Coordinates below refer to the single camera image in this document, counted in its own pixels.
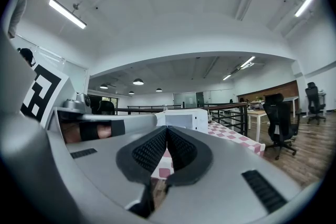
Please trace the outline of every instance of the wooden panel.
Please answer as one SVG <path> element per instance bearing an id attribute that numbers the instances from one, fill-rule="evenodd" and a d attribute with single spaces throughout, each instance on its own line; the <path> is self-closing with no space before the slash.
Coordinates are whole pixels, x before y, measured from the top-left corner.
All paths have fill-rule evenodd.
<path id="1" fill-rule="evenodd" d="M 238 95 L 238 100 L 240 98 L 244 98 L 244 100 L 249 100 L 249 101 L 256 101 L 258 99 L 263 99 L 265 100 L 265 95 L 271 95 L 271 94 L 275 94 L 275 93 L 281 93 L 283 95 L 284 98 L 286 97 L 294 97 L 294 96 L 299 96 L 299 89 L 298 89 L 298 84 L 296 82 L 296 80 L 276 86 L 276 87 L 272 87 L 272 88 L 268 88 L 268 89 L 264 89 L 261 91 L 257 91 L 257 92 L 250 92 L 250 93 L 245 93 L 245 94 L 241 94 Z M 295 100 L 295 109 L 297 110 L 299 108 L 299 100 Z"/>

